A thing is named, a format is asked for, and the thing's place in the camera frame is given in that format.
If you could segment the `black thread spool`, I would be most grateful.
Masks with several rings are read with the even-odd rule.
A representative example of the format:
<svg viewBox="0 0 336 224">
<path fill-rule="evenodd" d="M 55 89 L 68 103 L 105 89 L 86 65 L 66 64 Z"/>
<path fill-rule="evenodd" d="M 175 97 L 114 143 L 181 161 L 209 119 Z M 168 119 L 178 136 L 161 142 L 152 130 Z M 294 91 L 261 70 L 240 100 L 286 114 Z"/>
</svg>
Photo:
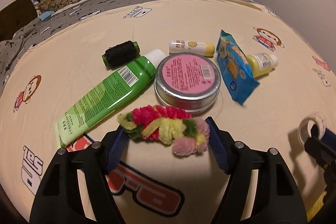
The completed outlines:
<svg viewBox="0 0 336 224">
<path fill-rule="evenodd" d="M 106 67 L 115 68 L 126 64 L 140 54 L 140 47 L 137 42 L 127 41 L 108 48 L 102 55 L 102 60 Z"/>
</svg>

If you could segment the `blue snack packet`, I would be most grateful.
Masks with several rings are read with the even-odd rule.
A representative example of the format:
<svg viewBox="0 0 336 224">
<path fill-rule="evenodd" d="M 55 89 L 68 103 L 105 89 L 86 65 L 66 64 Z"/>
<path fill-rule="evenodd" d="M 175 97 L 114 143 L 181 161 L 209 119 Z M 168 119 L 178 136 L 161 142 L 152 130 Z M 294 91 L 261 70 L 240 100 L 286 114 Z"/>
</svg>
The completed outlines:
<svg viewBox="0 0 336 224">
<path fill-rule="evenodd" d="M 260 85 L 254 79 L 247 57 L 233 36 L 221 30 L 217 44 L 217 61 L 231 98 L 243 105 Z"/>
</svg>

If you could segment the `white tape roll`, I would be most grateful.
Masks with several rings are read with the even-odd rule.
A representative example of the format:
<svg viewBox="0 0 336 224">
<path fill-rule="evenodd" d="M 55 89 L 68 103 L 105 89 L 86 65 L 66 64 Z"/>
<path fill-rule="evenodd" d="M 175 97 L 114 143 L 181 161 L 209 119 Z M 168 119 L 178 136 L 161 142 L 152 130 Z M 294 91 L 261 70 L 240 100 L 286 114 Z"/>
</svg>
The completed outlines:
<svg viewBox="0 0 336 224">
<path fill-rule="evenodd" d="M 311 133 L 313 126 L 317 126 L 317 133 Z M 303 118 L 298 126 L 298 139 L 302 145 L 311 137 L 317 137 L 319 140 L 323 138 L 326 131 L 326 119 L 325 117 L 318 113 L 313 112 L 307 117 Z"/>
</svg>

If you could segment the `pink lid round tin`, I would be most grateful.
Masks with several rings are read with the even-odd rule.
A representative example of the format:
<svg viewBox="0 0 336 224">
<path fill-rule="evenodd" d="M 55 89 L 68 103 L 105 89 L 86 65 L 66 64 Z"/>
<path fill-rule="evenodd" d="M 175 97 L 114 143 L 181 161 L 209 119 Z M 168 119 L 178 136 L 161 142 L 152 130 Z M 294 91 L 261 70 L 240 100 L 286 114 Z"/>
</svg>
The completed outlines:
<svg viewBox="0 0 336 224">
<path fill-rule="evenodd" d="M 154 90 L 161 103 L 190 114 L 211 108 L 220 86 L 217 66 L 208 58 L 193 53 L 167 56 L 157 67 L 154 80 Z"/>
</svg>

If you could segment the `yellow lotion bottle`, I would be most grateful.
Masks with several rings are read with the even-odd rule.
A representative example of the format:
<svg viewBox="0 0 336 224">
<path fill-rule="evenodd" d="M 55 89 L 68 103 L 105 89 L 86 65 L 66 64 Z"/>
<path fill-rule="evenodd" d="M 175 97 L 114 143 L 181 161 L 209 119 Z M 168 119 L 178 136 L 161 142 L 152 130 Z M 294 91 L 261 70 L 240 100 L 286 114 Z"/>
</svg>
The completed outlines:
<svg viewBox="0 0 336 224">
<path fill-rule="evenodd" d="M 255 79 L 270 73 L 278 65 L 278 58 L 274 54 L 258 53 L 246 58 Z"/>
</svg>

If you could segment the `colourful chenille scrunchie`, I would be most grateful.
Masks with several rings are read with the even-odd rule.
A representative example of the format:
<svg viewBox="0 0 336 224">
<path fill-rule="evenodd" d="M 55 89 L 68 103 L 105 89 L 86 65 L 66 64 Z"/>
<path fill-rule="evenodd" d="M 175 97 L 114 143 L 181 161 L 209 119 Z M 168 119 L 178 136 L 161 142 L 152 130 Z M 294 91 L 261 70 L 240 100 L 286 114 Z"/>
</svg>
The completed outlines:
<svg viewBox="0 0 336 224">
<path fill-rule="evenodd" d="M 117 121 L 130 139 L 159 141 L 171 146 L 176 156 L 190 156 L 208 150 L 210 126 L 203 118 L 195 118 L 173 106 L 135 108 L 119 114 Z"/>
</svg>

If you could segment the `white yellow stick tube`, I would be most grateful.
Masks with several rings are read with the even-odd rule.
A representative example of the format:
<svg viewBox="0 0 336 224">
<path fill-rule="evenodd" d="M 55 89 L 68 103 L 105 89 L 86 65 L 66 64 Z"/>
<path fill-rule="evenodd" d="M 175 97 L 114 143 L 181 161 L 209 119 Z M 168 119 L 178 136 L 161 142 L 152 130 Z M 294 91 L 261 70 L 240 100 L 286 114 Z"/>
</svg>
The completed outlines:
<svg viewBox="0 0 336 224">
<path fill-rule="evenodd" d="M 172 40 L 169 43 L 169 52 L 176 53 L 194 53 L 204 57 L 212 57 L 215 53 L 215 47 L 212 43 L 199 43 L 190 40 Z"/>
</svg>

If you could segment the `green squeeze tube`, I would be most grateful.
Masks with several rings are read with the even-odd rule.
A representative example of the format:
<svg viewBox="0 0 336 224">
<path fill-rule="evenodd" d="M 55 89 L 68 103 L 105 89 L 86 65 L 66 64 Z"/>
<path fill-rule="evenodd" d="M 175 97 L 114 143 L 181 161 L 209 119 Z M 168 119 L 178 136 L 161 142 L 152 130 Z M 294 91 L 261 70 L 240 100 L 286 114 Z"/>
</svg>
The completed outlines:
<svg viewBox="0 0 336 224">
<path fill-rule="evenodd" d="M 165 57 L 163 51 L 152 50 L 114 71 L 79 99 L 55 124 L 58 147 L 71 144 L 147 88 Z"/>
</svg>

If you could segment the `cream cartoon bed sheet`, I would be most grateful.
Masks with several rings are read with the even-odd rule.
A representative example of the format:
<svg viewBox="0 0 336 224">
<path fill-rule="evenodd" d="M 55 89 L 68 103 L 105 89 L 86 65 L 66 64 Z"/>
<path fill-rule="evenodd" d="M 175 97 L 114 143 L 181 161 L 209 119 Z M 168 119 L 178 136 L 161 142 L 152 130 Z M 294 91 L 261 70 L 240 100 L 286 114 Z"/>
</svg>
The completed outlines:
<svg viewBox="0 0 336 224">
<path fill-rule="evenodd" d="M 322 170 L 304 152 L 297 128 L 316 111 L 335 129 L 335 74 L 303 38 L 264 6 L 238 0 L 161 0 L 113 10 L 107 5 L 107 0 L 93 0 L 35 23 L 21 42 L 17 64 L 2 81 L 1 185 L 23 217 L 29 216 L 34 189 L 56 151 L 55 123 L 112 73 L 101 58 L 108 47 L 133 39 L 143 54 L 155 49 L 168 53 L 172 40 L 216 44 L 221 31 L 231 34 L 248 55 L 278 58 L 243 104 L 231 98 L 225 84 L 217 97 L 197 99 L 214 83 L 203 70 L 205 79 L 192 82 L 183 75 L 170 82 L 171 96 L 148 86 L 121 112 L 166 100 L 213 117 L 251 147 L 276 147 L 305 207 L 313 206 L 325 183 Z"/>
</svg>

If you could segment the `small blue cloth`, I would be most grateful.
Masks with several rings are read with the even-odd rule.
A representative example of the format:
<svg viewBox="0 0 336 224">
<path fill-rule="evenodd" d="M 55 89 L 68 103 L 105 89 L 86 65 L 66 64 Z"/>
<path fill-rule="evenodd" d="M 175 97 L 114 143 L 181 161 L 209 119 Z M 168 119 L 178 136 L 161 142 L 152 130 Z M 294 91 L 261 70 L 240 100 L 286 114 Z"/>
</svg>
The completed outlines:
<svg viewBox="0 0 336 224">
<path fill-rule="evenodd" d="M 50 20 L 52 18 L 52 16 L 54 15 L 54 11 L 46 11 L 43 12 L 39 15 L 39 19 L 43 22 L 46 22 L 48 20 Z"/>
</svg>

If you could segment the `wooden headboard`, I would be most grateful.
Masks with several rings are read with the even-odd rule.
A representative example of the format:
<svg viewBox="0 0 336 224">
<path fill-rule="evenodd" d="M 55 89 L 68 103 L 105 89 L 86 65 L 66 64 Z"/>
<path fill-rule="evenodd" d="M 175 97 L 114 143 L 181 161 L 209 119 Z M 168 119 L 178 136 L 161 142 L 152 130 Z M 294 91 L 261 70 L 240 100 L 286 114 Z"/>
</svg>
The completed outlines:
<svg viewBox="0 0 336 224">
<path fill-rule="evenodd" d="M 37 18 L 31 0 L 16 0 L 0 12 L 0 39 L 9 40 L 18 30 Z"/>
</svg>

